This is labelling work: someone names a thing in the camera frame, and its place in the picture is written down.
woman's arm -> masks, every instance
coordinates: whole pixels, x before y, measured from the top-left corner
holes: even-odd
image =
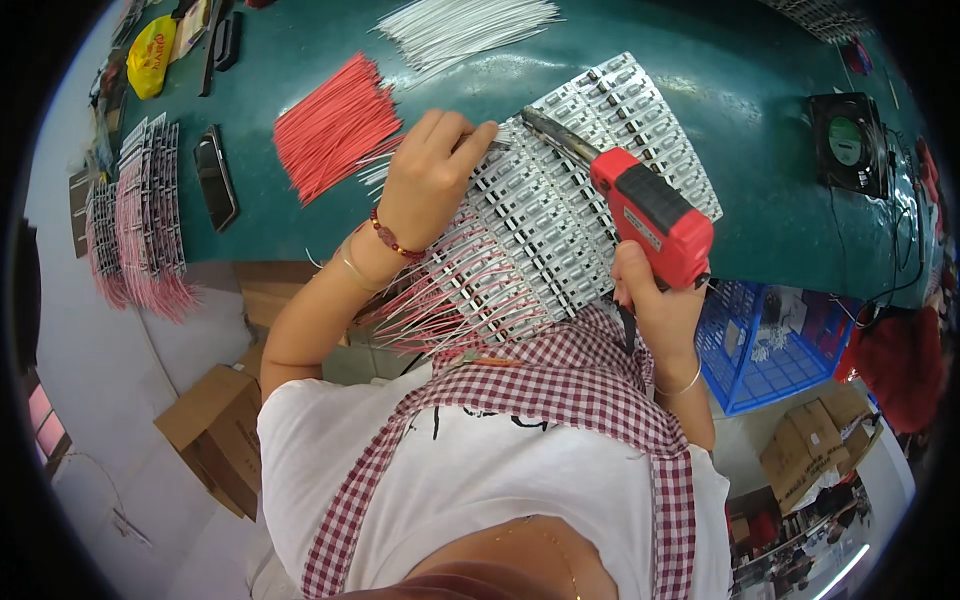
[[[496,132],[493,121],[474,128],[459,113],[433,108],[407,133],[390,162],[377,209],[401,248],[419,252],[440,237]],[[469,137],[457,146],[464,134]],[[338,252],[276,318],[260,368],[264,401],[287,381],[320,378],[322,362],[374,295],[365,288],[385,287],[406,264],[369,221],[347,241],[356,273]]]
[[[710,451],[716,442],[707,388],[693,336],[707,286],[661,292],[643,248],[627,240],[616,247],[613,299],[634,306],[636,327],[654,356],[654,401],[680,420],[691,444]]]

blue plastic crate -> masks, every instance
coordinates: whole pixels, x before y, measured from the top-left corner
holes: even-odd
[[[827,294],[804,291],[802,332],[790,330],[783,348],[768,348],[767,360],[753,361],[751,348],[770,287],[720,281],[704,302],[694,344],[704,379],[727,415],[772,404],[826,381],[850,340],[852,321],[843,308]],[[843,302],[851,312],[858,308],[853,300]],[[744,343],[737,344],[734,335],[745,336]]]

gold bangle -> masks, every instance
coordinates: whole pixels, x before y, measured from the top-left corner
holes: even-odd
[[[688,386],[686,386],[685,388],[683,388],[683,389],[680,390],[679,392],[670,392],[670,393],[667,393],[667,392],[665,392],[664,390],[661,390],[660,388],[658,388],[658,387],[657,387],[657,384],[655,383],[655,384],[654,384],[654,390],[656,390],[657,393],[660,394],[661,396],[679,396],[679,395],[681,395],[681,394],[684,394],[684,393],[687,392],[690,388],[693,387],[693,384],[694,384],[694,383],[697,382],[697,379],[700,378],[700,373],[701,373],[701,371],[702,371],[703,369],[704,369],[704,361],[703,361],[703,359],[701,359],[700,357],[697,357],[697,374],[693,375],[693,381],[691,381]]]
[[[360,273],[360,270],[356,268],[356,265],[353,261],[353,253],[350,251],[350,242],[353,240],[353,233],[347,236],[347,239],[340,244],[340,257],[343,258],[344,264],[347,265],[347,269],[350,273],[350,277],[353,279],[353,282],[359,285],[364,290],[368,292],[382,292],[388,285],[390,281],[393,281],[393,278],[390,278],[390,281],[385,283],[378,283],[371,280],[369,277]]]

green workbench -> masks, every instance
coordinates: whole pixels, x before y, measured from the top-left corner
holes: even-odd
[[[396,85],[397,113],[409,128],[431,107],[458,110],[475,123],[502,121],[626,50],[677,114],[723,206],[710,254],[717,276],[862,299],[892,286],[891,218],[897,212],[838,190],[838,228],[830,194],[815,181],[805,98],[834,87],[850,91],[835,46],[756,0],[712,3],[722,6],[689,0],[555,1],[567,22],[475,56],[412,90],[405,89],[411,71],[394,44],[366,33],[378,16],[404,0],[279,0],[260,11],[240,7],[246,13],[240,60],[228,72],[215,73],[210,96],[197,97],[202,40],[170,65],[158,97],[141,102],[131,94],[124,134],[144,116],[163,111],[180,121],[180,218],[188,261],[304,260],[304,249],[326,258],[368,216],[369,190],[349,178],[301,209],[276,157],[273,124],[355,52],[377,60],[386,82]],[[175,6],[165,0],[150,7],[143,23]],[[869,77],[851,73],[853,85],[876,100],[881,120],[903,131],[912,146],[925,133],[919,110],[879,40],[868,38],[865,45],[876,70]],[[894,107],[885,68],[900,109]],[[211,123],[220,125],[240,205],[239,217],[222,234],[209,223],[192,159],[197,138]],[[899,168],[892,199],[910,205],[913,191],[903,173]],[[912,220],[901,219],[900,259],[906,264],[896,273],[897,284],[917,272],[911,231],[915,235]],[[933,235],[926,241],[930,246]],[[933,262],[931,248],[927,269]],[[894,303],[919,305],[925,282],[926,274],[898,292]]]

red soldering iron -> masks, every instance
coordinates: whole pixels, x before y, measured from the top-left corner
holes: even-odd
[[[639,242],[655,276],[679,289],[707,282],[713,224],[680,192],[623,148],[601,153],[537,108],[525,107],[521,115],[533,135],[589,171],[617,233]]]

